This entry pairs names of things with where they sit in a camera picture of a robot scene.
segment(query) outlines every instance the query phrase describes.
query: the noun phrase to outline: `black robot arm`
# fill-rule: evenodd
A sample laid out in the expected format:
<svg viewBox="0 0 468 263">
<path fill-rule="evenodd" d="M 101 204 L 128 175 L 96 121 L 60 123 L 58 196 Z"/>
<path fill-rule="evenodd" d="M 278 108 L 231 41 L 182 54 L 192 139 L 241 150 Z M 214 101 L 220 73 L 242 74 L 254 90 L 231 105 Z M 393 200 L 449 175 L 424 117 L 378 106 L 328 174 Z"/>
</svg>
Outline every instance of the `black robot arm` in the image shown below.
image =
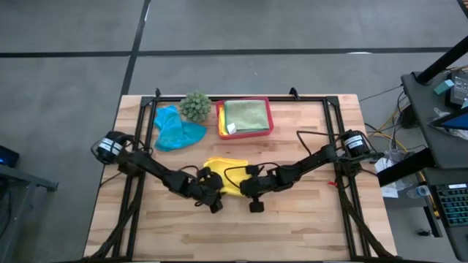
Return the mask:
<svg viewBox="0 0 468 263">
<path fill-rule="evenodd" d="M 221 194 L 223 187 L 221 177 L 208 167 L 197 172 L 197 176 L 182 170 L 171 170 L 151 158 L 151 154 L 133 147 L 129 152 L 125 143 L 133 141 L 133 136 L 119 131 L 110 131 L 97 146 L 94 155 L 104 164 L 118 164 L 118 170 L 130 175 L 135 172 L 147 172 L 160 179 L 169 191 L 183 198 L 193 198 L 199 204 L 208 205 L 212 213 L 222 209 Z"/>
<path fill-rule="evenodd" d="M 319 151 L 308 156 L 295 164 L 281 165 L 267 171 L 266 176 L 259 177 L 258 165 L 246 167 L 246 173 L 251 177 L 239 185 L 241 193 L 246 197 L 259 197 L 269 191 L 283 191 L 293 187 L 302 175 L 312 171 L 324 164 L 334 162 L 338 159 L 333 145 L 323 146 Z"/>
</svg>

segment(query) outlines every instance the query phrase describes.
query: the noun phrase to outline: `red tray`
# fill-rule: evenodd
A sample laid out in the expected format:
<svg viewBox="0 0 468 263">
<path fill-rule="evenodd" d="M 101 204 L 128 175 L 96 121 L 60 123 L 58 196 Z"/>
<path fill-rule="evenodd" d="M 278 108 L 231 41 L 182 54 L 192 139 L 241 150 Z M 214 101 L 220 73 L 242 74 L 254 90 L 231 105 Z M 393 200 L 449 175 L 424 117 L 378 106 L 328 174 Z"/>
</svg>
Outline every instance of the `red tray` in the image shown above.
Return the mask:
<svg viewBox="0 0 468 263">
<path fill-rule="evenodd" d="M 232 99 L 232 100 L 264 100 L 265 101 L 265 106 L 266 106 L 266 114 L 268 116 L 268 124 L 270 126 L 270 129 L 265 130 L 265 131 L 253 131 L 253 132 L 247 132 L 243 134 L 229 134 L 229 135 L 222 135 L 221 131 L 218 128 L 218 135 L 221 137 L 223 140 L 234 140 L 234 139 L 241 139 L 241 138 L 248 138 L 248 137 L 259 137 L 259 136 L 266 136 L 269 135 L 274 128 L 273 125 L 273 118 L 271 117 L 271 110 L 270 110 L 270 103 L 268 101 L 268 97 L 250 97 L 250 98 L 244 98 L 244 99 Z M 218 119 L 219 122 L 219 107 L 224 104 L 223 101 L 218 101 L 216 102 L 216 119 Z"/>
</svg>

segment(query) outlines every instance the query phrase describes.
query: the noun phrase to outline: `black metal frame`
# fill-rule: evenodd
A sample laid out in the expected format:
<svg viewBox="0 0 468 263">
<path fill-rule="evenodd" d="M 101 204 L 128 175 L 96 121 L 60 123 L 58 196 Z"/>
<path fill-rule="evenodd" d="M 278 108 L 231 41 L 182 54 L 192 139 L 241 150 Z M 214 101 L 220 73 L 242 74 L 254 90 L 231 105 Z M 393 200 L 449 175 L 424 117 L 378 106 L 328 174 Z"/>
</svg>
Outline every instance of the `black metal frame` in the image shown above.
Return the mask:
<svg viewBox="0 0 468 263">
<path fill-rule="evenodd" d="M 233 96 L 210 96 L 209 99 L 212 102 L 217 102 L 219 100 L 226 100 L 226 99 L 235 99 L 235 98 L 242 98 L 244 96 L 233 95 Z M 160 96 L 159 90 L 156 90 L 156 96 L 144 96 L 140 101 L 140 110 L 138 113 L 137 125 L 135 128 L 135 140 L 139 141 L 141 138 L 141 129 L 143 126 L 143 117 L 145 115 L 145 110 L 148 106 L 151 106 L 150 116 L 148 119 L 148 128 L 146 130 L 146 139 L 144 143 L 144 148 L 148 150 L 151 146 L 151 132 L 153 130 L 153 119 L 154 114 L 156 111 L 157 103 L 158 102 L 179 102 L 183 99 L 183 96 Z M 344 123 L 341 116 L 341 109 L 339 106 L 339 99 L 337 96 L 299 96 L 297 91 L 294 88 L 291 88 L 289 96 L 269 96 L 268 99 L 271 102 L 320 102 L 323 105 L 324 113 L 325 113 L 325 122 L 327 126 L 328 133 L 330 134 L 329 140 L 331 143 L 335 144 L 335 138 L 333 137 L 333 122 L 331 118 L 331 111 L 330 106 L 334 108 L 336 114 L 336 121 L 339 127 L 339 133 L 344 132 Z M 338 167 L 335 165 L 335 173 L 336 173 L 336 181 L 339 184 L 339 187 L 344 187 L 342 174 L 340 173 Z M 132 181 L 134 177 L 138 177 L 137 189 L 135 192 L 135 197 L 132 201 L 132 204 L 136 205 L 132 209 L 132 223 L 129 231 L 129 240 L 127 243 L 127 252 L 125 256 L 120 256 L 120 249 L 121 249 L 121 241 L 122 241 L 122 232 L 123 228 L 120 229 L 120 233 L 118 234 L 118 238 L 115 239 L 113 244 L 113 251 L 112 257 L 106 258 L 106 260 L 125 260 L 125 261 L 132 261 L 133 251 L 135 247 L 135 239 L 137 234 L 137 224 L 138 224 L 138 216 L 140 212 L 140 205 L 143 198 L 143 187 L 144 187 L 144 180 L 145 180 L 145 173 L 139 172 L 134 175 L 127 176 L 125 187 L 124 187 L 124 195 L 122 198 L 121 209 L 119 213 L 119 222 L 125 220 L 126 222 L 129 220 L 129 199 L 130 199 L 130 189 L 132 188 Z M 359 201 L 358 189 L 355 184 L 354 178 L 350 180 L 350 192 L 352 195 L 352 203 L 354 204 L 355 209 L 358 211 L 358 215 L 362 218 L 362 210 L 361 210 L 361 203 Z M 348 251 L 350 252 L 350 258 L 353 259 L 357 256 L 356 254 L 356 247 L 355 241 L 353 237 L 352 227 L 350 216 L 348 212 L 342 207 L 341 199 L 341 212 L 343 216 L 344 222 L 344 230 L 347 239 L 347 247 Z M 369 243 L 364 235 L 359 231 L 361 245 L 363 247 L 363 256 L 370 257 L 370 249 Z"/>
<path fill-rule="evenodd" d="M 9 188 L 22 188 L 25 187 L 24 193 L 21 194 L 21 198 L 16 198 L 15 209 L 12 209 L 10 218 L 14 218 L 9 223 L 7 223 L 7 228 L 0 241 L 2 241 L 2 247 L 0 247 L 0 262 L 11 262 L 13 251 L 15 249 L 16 242 L 20 235 L 21 227 L 23 226 L 24 220 L 26 219 L 28 207 L 32 204 L 34 192 L 39 187 L 44 187 L 49 192 L 57 191 L 59 187 L 58 182 L 46 180 L 44 178 L 39 178 L 34 175 L 30 175 L 26 172 L 22 172 L 19 169 L 11 168 L 5 165 L 0 165 L 0 179 L 8 183 L 3 183 L 0 188 L 0 201 L 3 200 L 4 196 L 7 194 L 13 194 Z"/>
</svg>

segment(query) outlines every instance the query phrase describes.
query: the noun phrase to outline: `desk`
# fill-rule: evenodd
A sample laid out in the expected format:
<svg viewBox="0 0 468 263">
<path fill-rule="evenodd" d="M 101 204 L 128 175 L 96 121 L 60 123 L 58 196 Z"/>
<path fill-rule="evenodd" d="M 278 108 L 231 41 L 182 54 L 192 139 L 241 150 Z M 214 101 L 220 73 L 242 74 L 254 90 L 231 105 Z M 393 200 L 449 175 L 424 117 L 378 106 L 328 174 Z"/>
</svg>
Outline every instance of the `desk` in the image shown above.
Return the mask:
<svg viewBox="0 0 468 263">
<path fill-rule="evenodd" d="M 379 172 L 380 185 L 385 186 L 406 175 L 415 173 L 425 167 L 440 169 L 466 169 L 466 156 L 468 156 L 468 141 L 451 136 L 430 127 L 427 123 L 432 121 L 437 107 L 445 112 L 453 112 L 445 106 L 445 95 L 436 95 L 434 89 L 446 78 L 445 73 L 437 75 L 430 84 L 421 85 L 416 82 L 413 74 L 401 76 L 405 94 L 411 102 L 419 127 L 427 141 L 427 149 L 421 150 L 414 156 Z"/>
<path fill-rule="evenodd" d="M 437 168 L 425 168 L 423 170 L 424 177 L 428 185 L 437 186 L 437 185 L 447 185 L 447 184 L 458 184 L 458 183 L 468 183 L 466 169 L 437 169 Z M 442 207 L 442 204 L 438 198 L 434 199 L 437 207 Z M 442 223 L 447 232 L 448 239 L 452 245 L 453 252 L 456 255 L 456 258 L 460 261 L 468 261 L 467 253 L 467 238 L 468 238 L 468 228 L 467 227 L 447 227 L 446 222 L 442 219 Z"/>
<path fill-rule="evenodd" d="M 127 134 L 135 132 L 140 98 L 122 97 L 115 130 Z M 339 101 L 345 128 L 365 132 L 357 96 L 339 95 Z M 158 107 L 167 105 L 158 103 Z M 271 102 L 273 132 L 267 137 L 241 140 L 218 137 L 215 112 L 213 109 L 204 123 L 208 132 L 198 144 L 168 153 L 155 150 L 153 158 L 170 169 L 188 164 L 201 167 L 211 156 L 247 159 L 251 164 L 264 161 L 289 164 L 307 156 L 295 135 L 296 130 L 327 131 L 323 107 L 316 102 Z M 148 114 L 145 119 L 143 123 L 147 123 Z M 154 129 L 152 145 L 157 135 L 158 130 Z M 312 151 L 329 143 L 328 137 L 320 135 L 304 135 L 303 138 Z M 106 167 L 102 179 L 116 174 L 116 169 L 114 165 Z M 211 214 L 208 207 L 195 207 L 194 200 L 170 193 L 155 177 L 147 175 L 133 259 L 348 259 L 338 193 L 327 184 L 334 178 L 333 165 L 324 165 L 304 175 L 292 189 L 264 195 L 261 198 L 265 203 L 264 213 L 250 213 L 247 198 L 224 196 L 224 208 Z M 120 176 L 99 190 L 84 256 L 93 254 L 116 225 L 124 182 L 125 176 Z M 362 173 L 357 176 L 356 183 L 364 220 L 387 250 L 396 254 L 378 180 Z M 353 226 L 353 230 L 356 246 L 360 247 L 357 228 Z"/>
</svg>

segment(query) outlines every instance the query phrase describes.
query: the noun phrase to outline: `gray floor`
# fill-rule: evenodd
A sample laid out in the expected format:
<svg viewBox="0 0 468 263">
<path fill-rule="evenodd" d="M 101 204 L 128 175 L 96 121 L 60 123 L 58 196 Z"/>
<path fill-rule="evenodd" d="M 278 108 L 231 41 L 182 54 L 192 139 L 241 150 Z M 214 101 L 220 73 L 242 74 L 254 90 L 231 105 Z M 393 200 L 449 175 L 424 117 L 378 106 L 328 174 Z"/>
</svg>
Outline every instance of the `gray floor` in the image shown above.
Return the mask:
<svg viewBox="0 0 468 263">
<path fill-rule="evenodd" d="M 143 0 L 0 0 L 1 52 L 130 50 Z M 446 47 L 468 34 L 455 0 L 153 0 L 141 50 Z M 129 93 L 353 93 L 400 83 L 440 53 L 139 58 Z M 89 146 L 113 124 L 128 58 L 0 58 L 0 145 L 20 168 L 58 180 L 40 191 L 15 253 L 18 262 L 81 257 L 102 166 Z M 463 57 L 457 64 L 468 64 Z M 401 89 L 364 101 L 379 126 Z M 412 147 L 418 129 L 401 130 Z M 385 141 L 375 140 L 383 149 Z M 457 262 L 446 238 L 418 237 L 422 209 L 389 209 L 396 247 L 408 259 Z"/>
</svg>

